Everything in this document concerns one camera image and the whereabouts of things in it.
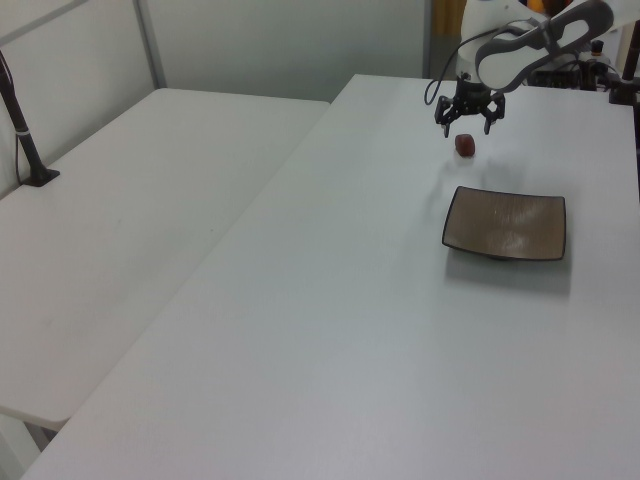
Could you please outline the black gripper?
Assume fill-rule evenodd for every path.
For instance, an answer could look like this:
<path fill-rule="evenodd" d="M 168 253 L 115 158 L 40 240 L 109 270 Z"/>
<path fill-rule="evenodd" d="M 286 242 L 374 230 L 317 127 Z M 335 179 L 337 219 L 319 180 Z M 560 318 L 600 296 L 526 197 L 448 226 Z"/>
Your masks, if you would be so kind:
<path fill-rule="evenodd" d="M 451 125 L 460 115 L 480 115 L 485 118 L 484 134 L 505 117 L 506 99 L 502 93 L 494 93 L 482 83 L 471 81 L 468 74 L 456 79 L 456 91 L 453 98 L 440 96 L 434 112 L 435 122 L 443 129 L 445 138 L 449 137 Z"/>

